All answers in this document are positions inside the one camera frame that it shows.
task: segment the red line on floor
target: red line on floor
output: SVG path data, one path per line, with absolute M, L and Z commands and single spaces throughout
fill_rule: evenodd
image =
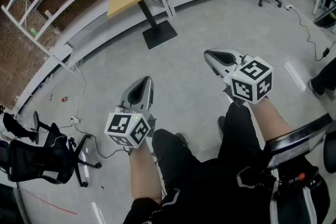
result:
M 47 202 L 47 201 L 44 201 L 44 200 L 41 199 L 41 198 L 38 198 L 38 197 L 35 196 L 34 194 L 32 194 L 32 193 L 30 193 L 29 191 L 25 190 L 24 188 L 20 188 L 20 189 L 23 189 L 24 191 L 28 192 L 30 195 L 34 196 L 36 199 L 39 199 L 40 201 L 45 202 L 46 204 L 48 204 L 48 205 L 50 205 L 50 206 L 53 206 L 53 207 L 55 207 L 55 208 L 57 208 L 57 209 L 59 209 L 59 210 L 65 211 L 65 212 L 67 212 L 67 213 L 77 215 L 77 213 L 75 213 L 75 212 L 72 212 L 72 211 L 69 211 L 69 210 L 67 210 L 67 209 L 58 207 L 57 205 L 53 205 L 53 204 L 51 204 L 51 203 L 49 203 L 49 202 Z

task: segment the gray floor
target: gray floor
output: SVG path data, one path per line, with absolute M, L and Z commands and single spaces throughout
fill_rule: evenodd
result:
M 282 1 L 301 13 L 319 57 L 336 38 L 309 20 L 313 18 L 314 0 Z M 269 98 L 292 127 L 307 124 L 326 112 L 335 118 L 335 103 L 327 97 L 316 99 L 307 81 L 336 56 L 336 49 L 316 62 L 314 47 L 306 42 L 306 29 L 299 25 L 295 12 L 278 8 L 272 0 L 264 0 L 262 8 L 258 7 L 258 0 L 197 0 L 178 8 L 176 13 L 171 23 L 178 36 L 166 43 L 148 50 L 141 32 L 149 25 L 142 23 L 101 46 L 80 65 L 87 87 L 78 110 L 82 120 L 79 128 L 97 136 L 102 154 L 118 149 L 103 133 L 109 112 L 113 112 L 132 82 L 151 76 L 156 128 L 183 133 L 192 152 L 202 161 L 216 157 L 220 147 L 216 121 L 230 104 L 222 93 L 224 85 L 203 58 L 206 49 L 216 47 L 260 56 L 274 67 L 275 88 Z M 21 120 L 31 126 L 32 112 L 37 110 L 45 123 L 69 125 L 83 87 L 78 72 L 72 75 L 60 70 L 34 96 Z M 62 103 L 65 96 L 68 101 Z M 62 131 L 71 134 L 75 130 L 72 127 Z M 82 138 L 78 132 L 72 136 L 76 141 Z M 40 145 L 45 137 L 41 133 Z M 326 172 L 322 149 L 323 145 L 318 146 L 308 159 L 320 167 L 328 183 L 331 206 L 325 223 L 331 223 L 336 218 L 336 175 Z M 88 188 L 80 188 L 75 176 L 65 185 L 52 185 L 42 179 L 19 184 L 33 223 L 44 224 L 46 219 L 50 224 L 123 222 L 132 203 L 127 154 L 118 152 L 102 159 L 91 140 L 83 156 L 89 162 L 103 164 L 100 170 L 86 171 Z

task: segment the yellow wooden table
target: yellow wooden table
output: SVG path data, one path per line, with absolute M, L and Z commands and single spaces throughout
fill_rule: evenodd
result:
M 176 31 L 167 20 L 159 24 L 156 23 L 144 0 L 110 0 L 107 16 L 108 18 L 112 18 L 127 8 L 134 6 L 136 3 L 138 3 L 148 22 L 151 24 L 151 28 L 143 32 L 149 49 L 177 36 Z

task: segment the black table base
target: black table base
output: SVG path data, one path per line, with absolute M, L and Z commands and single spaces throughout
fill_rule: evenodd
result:
M 159 24 L 156 23 L 144 0 L 139 1 L 138 4 L 152 26 L 142 33 L 149 49 L 177 36 L 176 31 L 167 20 Z

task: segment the black sleeve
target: black sleeve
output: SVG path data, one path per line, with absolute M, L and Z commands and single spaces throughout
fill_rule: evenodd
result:
M 150 198 L 136 199 L 127 214 L 124 224 L 142 224 L 148 221 L 151 213 L 159 208 L 160 205 Z

